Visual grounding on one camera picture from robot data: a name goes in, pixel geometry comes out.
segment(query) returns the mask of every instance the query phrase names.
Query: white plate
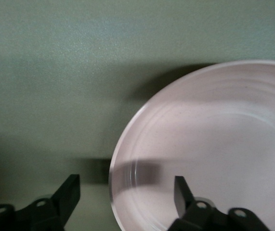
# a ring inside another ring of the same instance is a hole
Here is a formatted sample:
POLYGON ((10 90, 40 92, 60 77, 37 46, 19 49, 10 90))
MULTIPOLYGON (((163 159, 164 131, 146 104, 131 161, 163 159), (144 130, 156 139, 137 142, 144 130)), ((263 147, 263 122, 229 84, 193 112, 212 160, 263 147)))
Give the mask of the white plate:
POLYGON ((112 208, 123 231, 171 225, 175 175, 222 212, 250 209, 275 231, 275 61, 200 69, 139 110, 110 169, 112 208))

